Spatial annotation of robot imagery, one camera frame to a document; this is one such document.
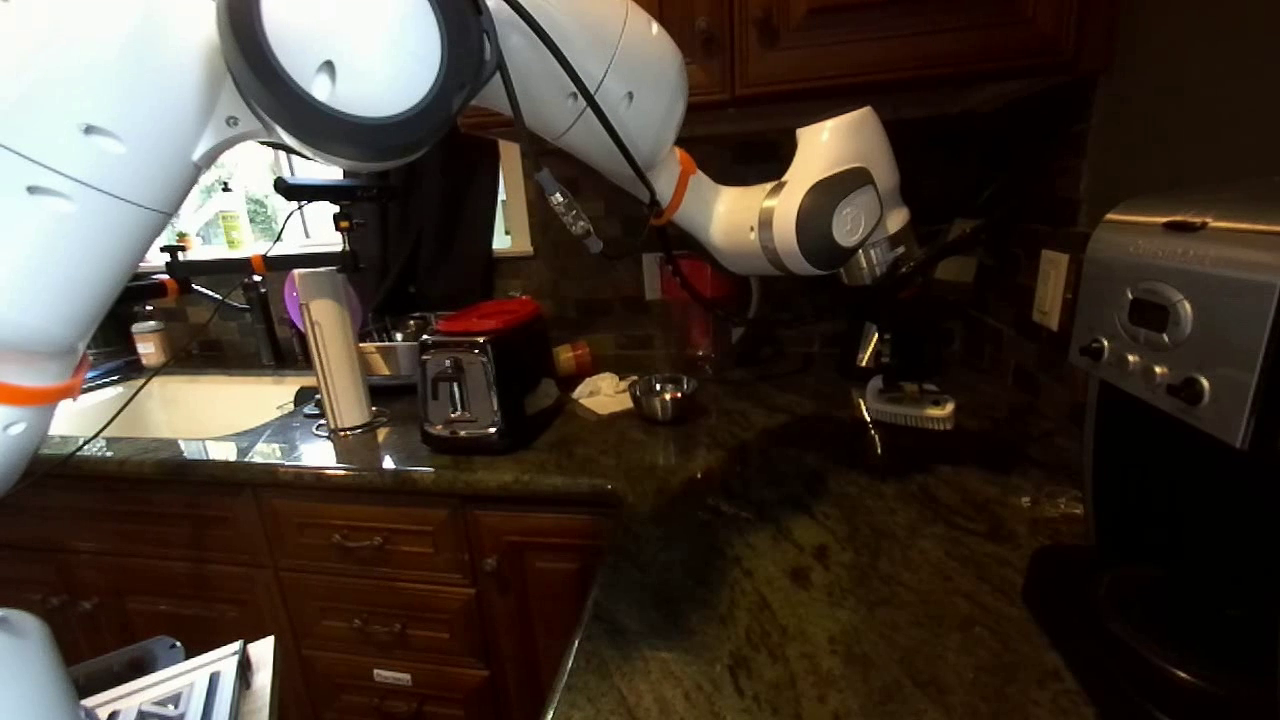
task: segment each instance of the drawer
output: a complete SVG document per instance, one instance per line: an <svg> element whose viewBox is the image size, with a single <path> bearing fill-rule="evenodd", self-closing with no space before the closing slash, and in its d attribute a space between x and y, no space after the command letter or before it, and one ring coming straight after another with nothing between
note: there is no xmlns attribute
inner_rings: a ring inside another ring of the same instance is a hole
<svg viewBox="0 0 1280 720"><path fill-rule="evenodd" d="M272 573L230 566L113 560L76 569L110 588L115 633L178 638L190 654L230 641L283 638Z"/></svg>
<svg viewBox="0 0 1280 720"><path fill-rule="evenodd" d="M317 720L494 720L496 699L484 669L385 663L367 658L304 654Z"/></svg>
<svg viewBox="0 0 1280 720"><path fill-rule="evenodd" d="M283 573L291 633L308 654L479 662L473 588Z"/></svg>
<svg viewBox="0 0 1280 720"><path fill-rule="evenodd" d="M264 494L264 529L280 569L473 585L452 503L358 494Z"/></svg>
<svg viewBox="0 0 1280 720"><path fill-rule="evenodd" d="M0 503L0 548L270 566L253 494L190 484L26 482Z"/></svg>

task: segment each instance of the kitchen appliance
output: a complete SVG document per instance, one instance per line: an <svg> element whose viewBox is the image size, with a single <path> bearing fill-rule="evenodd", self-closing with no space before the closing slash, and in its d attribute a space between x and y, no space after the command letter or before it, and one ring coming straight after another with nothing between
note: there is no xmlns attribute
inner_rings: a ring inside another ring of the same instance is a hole
<svg viewBox="0 0 1280 720"><path fill-rule="evenodd" d="M696 404L696 379L686 374L638 376L630 394L634 409L652 423L682 423Z"/></svg>
<svg viewBox="0 0 1280 720"><path fill-rule="evenodd" d="M1277 309L1280 205L1136 202L1089 240L1093 543L1024 601L1099 715L1280 715Z"/></svg>
<svg viewBox="0 0 1280 720"><path fill-rule="evenodd" d="M501 297L435 318L422 337L423 444L506 452L560 409L553 345L533 297Z"/></svg>

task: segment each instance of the black coffee maker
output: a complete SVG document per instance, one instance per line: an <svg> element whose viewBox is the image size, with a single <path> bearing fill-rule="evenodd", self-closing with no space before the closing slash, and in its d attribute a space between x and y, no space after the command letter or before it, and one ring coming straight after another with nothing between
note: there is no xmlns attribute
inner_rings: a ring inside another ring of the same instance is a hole
<svg viewBox="0 0 1280 720"><path fill-rule="evenodd" d="M1280 209L1136 202L1077 302L1089 548L1024 601L1099 715L1280 715Z"/></svg>

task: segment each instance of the cabinet knob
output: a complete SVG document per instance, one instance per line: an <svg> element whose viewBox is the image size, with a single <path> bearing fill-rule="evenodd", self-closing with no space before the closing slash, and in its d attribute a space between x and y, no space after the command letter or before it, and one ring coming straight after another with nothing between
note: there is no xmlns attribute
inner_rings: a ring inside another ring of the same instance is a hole
<svg viewBox="0 0 1280 720"><path fill-rule="evenodd" d="M509 591L509 573L506 573L506 560L501 560L496 553L488 553L488 557L479 560L479 573L488 578L488 585L494 585L496 591Z"/></svg>
<svg viewBox="0 0 1280 720"><path fill-rule="evenodd" d="M1095 340L1082 345L1082 358L1089 363L1105 363L1114 358L1114 345L1105 337L1095 337Z"/></svg>
<svg viewBox="0 0 1280 720"><path fill-rule="evenodd" d="M760 28L782 39L808 19L808 0L763 3Z"/></svg>
<svg viewBox="0 0 1280 720"><path fill-rule="evenodd" d="M333 533L330 543L346 548L346 553L375 553L387 543L387 538L385 533Z"/></svg>
<svg viewBox="0 0 1280 720"><path fill-rule="evenodd" d="M422 699L411 699L411 698L379 698L375 711L379 715L423 715L427 709Z"/></svg>
<svg viewBox="0 0 1280 720"><path fill-rule="evenodd" d="M1179 402L1186 409L1203 409L1207 404L1207 379L1203 376L1174 379L1174 384L1165 384L1165 394L1174 402Z"/></svg>
<svg viewBox="0 0 1280 720"><path fill-rule="evenodd" d="M45 610L45 611L60 611L60 610L69 610L69 595L60 595L60 591L41 595L41 610Z"/></svg>

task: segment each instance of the wall outlet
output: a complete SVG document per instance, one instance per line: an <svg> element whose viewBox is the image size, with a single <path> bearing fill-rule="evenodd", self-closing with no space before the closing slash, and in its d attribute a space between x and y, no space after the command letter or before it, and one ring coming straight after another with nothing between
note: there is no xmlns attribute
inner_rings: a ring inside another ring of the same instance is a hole
<svg viewBox="0 0 1280 720"><path fill-rule="evenodd" d="M642 297L648 303L666 302L666 253L642 253Z"/></svg>
<svg viewBox="0 0 1280 720"><path fill-rule="evenodd" d="M1069 283L1074 283L1074 257L1062 250L1041 250L1034 326L1048 331L1065 327Z"/></svg>

